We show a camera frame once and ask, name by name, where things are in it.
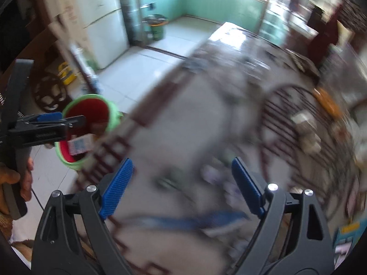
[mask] hand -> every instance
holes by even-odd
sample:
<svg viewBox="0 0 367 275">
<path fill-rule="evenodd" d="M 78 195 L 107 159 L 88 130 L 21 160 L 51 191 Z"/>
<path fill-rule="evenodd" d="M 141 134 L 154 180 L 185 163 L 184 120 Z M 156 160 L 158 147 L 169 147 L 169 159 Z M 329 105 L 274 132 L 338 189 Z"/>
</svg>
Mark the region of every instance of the hand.
<svg viewBox="0 0 367 275">
<path fill-rule="evenodd" d="M 30 201 L 32 197 L 32 171 L 33 171 L 33 160 L 31 157 L 28 158 L 27 170 L 21 181 L 21 197 L 26 201 Z M 6 204 L 2 184 L 15 184 L 20 181 L 21 176 L 14 170 L 9 169 L 5 165 L 0 166 L 0 212 L 3 214 L 10 214 L 8 205 Z"/>
</svg>

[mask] green rim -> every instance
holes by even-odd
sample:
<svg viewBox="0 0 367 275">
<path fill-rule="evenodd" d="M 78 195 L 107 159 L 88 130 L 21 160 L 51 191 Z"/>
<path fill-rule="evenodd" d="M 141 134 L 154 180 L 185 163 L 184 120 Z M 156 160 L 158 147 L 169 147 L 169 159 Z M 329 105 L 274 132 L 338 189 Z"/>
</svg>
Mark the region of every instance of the green rim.
<svg viewBox="0 0 367 275">
<path fill-rule="evenodd" d="M 98 95 L 98 94 L 87 94 L 87 95 L 80 96 L 79 98 L 73 100 L 62 111 L 62 116 L 64 117 L 72 107 L 74 107 L 76 104 L 78 104 L 79 102 L 81 102 L 83 100 L 86 100 L 86 99 L 100 99 L 105 104 L 107 104 L 108 111 L 109 111 L 109 119 L 108 119 L 108 125 L 106 127 L 106 132 L 111 132 L 113 129 L 115 129 L 120 124 L 120 119 L 123 116 L 123 114 L 119 112 L 119 109 L 117 108 L 117 106 L 113 102 L 105 99 L 103 96 Z M 81 166 L 83 165 L 83 163 L 87 159 L 87 157 L 84 157 L 84 158 L 82 158 L 78 161 L 75 161 L 75 162 L 68 162 L 68 161 L 65 160 L 64 156 L 61 153 L 59 142 L 55 143 L 55 148 L 56 148 L 56 154 L 60 158 L 61 162 L 64 165 L 66 165 L 67 167 L 69 167 L 69 168 L 71 168 L 75 171 L 80 170 Z"/>
</svg>

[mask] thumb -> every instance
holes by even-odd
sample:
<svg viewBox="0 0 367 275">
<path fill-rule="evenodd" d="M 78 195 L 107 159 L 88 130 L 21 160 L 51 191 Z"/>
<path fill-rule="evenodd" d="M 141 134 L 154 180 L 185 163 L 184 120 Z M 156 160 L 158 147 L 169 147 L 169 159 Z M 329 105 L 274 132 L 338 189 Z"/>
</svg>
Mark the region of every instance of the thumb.
<svg viewBox="0 0 367 275">
<path fill-rule="evenodd" d="M 21 176 L 16 171 L 5 165 L 0 166 L 0 185 L 4 183 L 15 184 L 18 183 L 20 179 Z"/>
</svg>

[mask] blue gripper pad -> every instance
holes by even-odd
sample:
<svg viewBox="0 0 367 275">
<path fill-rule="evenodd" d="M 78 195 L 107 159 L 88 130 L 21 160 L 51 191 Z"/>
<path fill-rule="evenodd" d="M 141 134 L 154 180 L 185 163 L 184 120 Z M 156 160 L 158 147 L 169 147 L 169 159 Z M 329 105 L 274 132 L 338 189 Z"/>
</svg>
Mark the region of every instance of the blue gripper pad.
<svg viewBox="0 0 367 275">
<path fill-rule="evenodd" d="M 62 119 L 62 112 L 40 114 L 37 116 L 38 122 L 50 122 L 50 121 L 57 121 L 61 119 Z"/>
<path fill-rule="evenodd" d="M 251 213 L 261 218 L 265 213 L 262 194 L 252 181 L 245 166 L 237 158 L 232 161 L 232 175 Z"/>
<path fill-rule="evenodd" d="M 106 220 L 111 216 L 124 194 L 124 191 L 133 175 L 133 162 L 131 159 L 126 159 L 124 164 L 117 171 L 116 175 L 108 185 L 106 191 L 102 195 L 102 206 L 100 208 L 100 217 Z"/>
</svg>

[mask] yellow object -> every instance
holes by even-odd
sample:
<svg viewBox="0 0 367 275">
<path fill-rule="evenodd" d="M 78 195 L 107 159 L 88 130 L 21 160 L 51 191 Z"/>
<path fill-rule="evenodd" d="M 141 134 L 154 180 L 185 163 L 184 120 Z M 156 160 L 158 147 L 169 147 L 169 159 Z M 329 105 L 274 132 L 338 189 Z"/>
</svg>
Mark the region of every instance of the yellow object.
<svg viewBox="0 0 367 275">
<path fill-rule="evenodd" d="M 76 79 L 76 75 L 73 73 L 67 62 L 61 63 L 58 67 L 58 70 L 59 70 L 58 76 L 61 78 L 62 82 L 65 85 L 70 84 L 73 80 Z"/>
<path fill-rule="evenodd" d="M 329 93 L 327 93 L 324 89 L 314 89 L 313 96 L 335 120 L 340 119 L 343 116 L 340 107 L 335 103 Z"/>
<path fill-rule="evenodd" d="M 343 226 L 340 229 L 340 233 L 347 234 L 348 232 L 352 232 L 352 231 L 355 231 L 356 229 L 359 229 L 359 226 L 360 226 L 359 222 L 355 222 L 355 223 Z"/>
</svg>

